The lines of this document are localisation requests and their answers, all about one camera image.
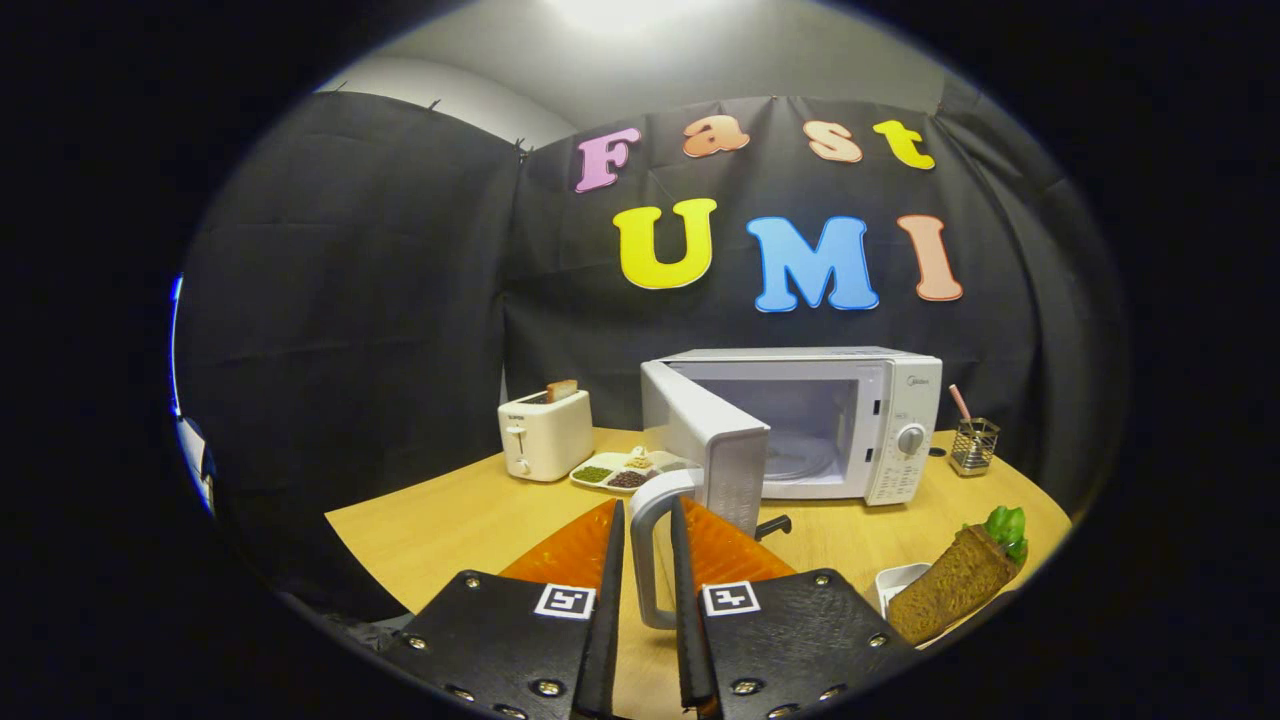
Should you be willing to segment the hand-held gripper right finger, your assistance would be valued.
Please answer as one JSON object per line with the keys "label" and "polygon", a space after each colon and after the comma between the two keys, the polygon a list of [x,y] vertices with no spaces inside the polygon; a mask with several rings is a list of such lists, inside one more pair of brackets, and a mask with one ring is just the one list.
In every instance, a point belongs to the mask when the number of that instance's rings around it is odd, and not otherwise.
{"label": "hand-held gripper right finger", "polygon": [[699,719],[814,719],[922,657],[835,569],[704,583],[718,516],[671,505],[681,703]]}

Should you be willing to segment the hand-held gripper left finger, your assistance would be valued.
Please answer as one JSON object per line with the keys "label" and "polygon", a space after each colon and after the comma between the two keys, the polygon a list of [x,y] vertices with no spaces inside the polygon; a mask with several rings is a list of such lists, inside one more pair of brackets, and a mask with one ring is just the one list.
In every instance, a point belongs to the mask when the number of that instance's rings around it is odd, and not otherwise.
{"label": "hand-held gripper left finger", "polygon": [[504,571],[458,571],[385,660],[484,719],[609,719],[623,565],[625,507],[608,500]]}

